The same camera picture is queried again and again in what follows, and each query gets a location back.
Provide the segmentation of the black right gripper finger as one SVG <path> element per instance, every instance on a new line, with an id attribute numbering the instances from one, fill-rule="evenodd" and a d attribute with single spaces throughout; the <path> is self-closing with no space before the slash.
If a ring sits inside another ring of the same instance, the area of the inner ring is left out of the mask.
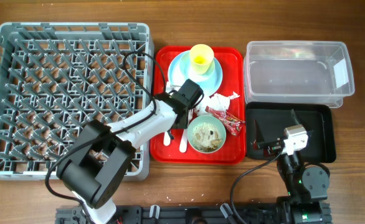
<path id="1" fill-rule="evenodd" d="M 260 129 L 260 126 L 257 122 L 257 120 L 254 120 L 254 126 L 255 126 L 255 140 L 257 144 L 264 144 L 266 141 L 264 140 L 264 136 L 262 134 L 262 131 Z"/>
<path id="2" fill-rule="evenodd" d="M 296 115 L 295 113 L 295 110 L 294 109 L 291 109 L 291 117 L 292 117 L 292 120 L 293 122 L 295 123 L 295 125 L 302 125 L 302 122 L 299 120 L 298 116 Z"/>

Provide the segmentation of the red snack wrapper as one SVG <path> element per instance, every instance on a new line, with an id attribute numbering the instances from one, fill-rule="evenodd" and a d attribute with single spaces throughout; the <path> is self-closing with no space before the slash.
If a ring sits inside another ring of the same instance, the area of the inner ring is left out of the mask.
<path id="1" fill-rule="evenodd" d="M 245 121 L 235 117 L 227 111 L 219 111 L 207 106 L 206 112 L 221 121 L 226 130 L 233 136 L 238 136 L 245 125 Z"/>

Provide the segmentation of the white napkin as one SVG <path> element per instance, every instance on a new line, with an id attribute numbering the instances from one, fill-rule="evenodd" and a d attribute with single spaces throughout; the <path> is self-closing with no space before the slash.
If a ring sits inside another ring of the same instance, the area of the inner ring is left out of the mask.
<path id="1" fill-rule="evenodd" d="M 217 111 L 227 111 L 230 106 L 230 101 L 239 98 L 236 92 L 233 92 L 230 96 L 224 96 L 218 93 L 214 93 L 212 97 L 205 96 L 204 99 L 194 108 L 194 112 L 197 116 L 209 115 L 206 108 L 212 108 Z"/>

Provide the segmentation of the green bowl with food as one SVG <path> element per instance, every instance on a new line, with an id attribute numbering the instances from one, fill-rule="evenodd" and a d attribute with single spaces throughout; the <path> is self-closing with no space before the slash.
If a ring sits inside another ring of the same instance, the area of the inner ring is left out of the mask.
<path id="1" fill-rule="evenodd" d="M 224 125 L 211 115 L 196 117 L 187 129 L 188 143 L 203 154 L 217 152 L 224 145 L 226 137 Z"/>

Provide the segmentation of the white plastic spoon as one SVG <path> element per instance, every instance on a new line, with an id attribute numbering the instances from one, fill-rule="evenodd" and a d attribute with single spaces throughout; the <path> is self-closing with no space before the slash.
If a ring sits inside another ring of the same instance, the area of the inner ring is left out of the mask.
<path id="1" fill-rule="evenodd" d="M 188 124 L 190 123 L 190 121 L 192 120 L 193 117 L 193 110 L 189 111 L 188 114 Z M 185 129 L 182 133 L 182 137 L 181 137 L 181 142 L 179 145 L 179 152 L 181 153 L 185 153 L 187 151 L 187 129 Z"/>

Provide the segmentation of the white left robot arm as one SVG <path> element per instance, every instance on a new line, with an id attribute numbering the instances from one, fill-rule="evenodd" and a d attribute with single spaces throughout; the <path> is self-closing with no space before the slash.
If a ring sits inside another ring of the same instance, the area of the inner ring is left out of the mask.
<path id="1" fill-rule="evenodd" d="M 140 112 L 115 123 L 93 120 L 78 135 L 72 150 L 57 161 L 56 175 L 82 205 L 87 220 L 107 223 L 116 212 L 111 199 L 136 150 L 156 135 L 187 127 L 189 110 L 199 93 L 160 93 Z"/>

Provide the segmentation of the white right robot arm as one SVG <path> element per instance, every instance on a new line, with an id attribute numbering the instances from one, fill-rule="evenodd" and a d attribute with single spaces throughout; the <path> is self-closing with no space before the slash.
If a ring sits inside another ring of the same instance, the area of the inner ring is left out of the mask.
<path id="1" fill-rule="evenodd" d="M 293 126 L 283 136 L 266 142 L 257 121 L 255 147 L 266 156 L 274 156 L 277 170 L 288 195 L 278 197 L 274 209 L 275 223 L 331 223 L 331 209 L 323 201 L 328 198 L 330 171 L 320 163 L 304 163 L 300 151 L 308 145 L 309 133 L 291 110 Z"/>

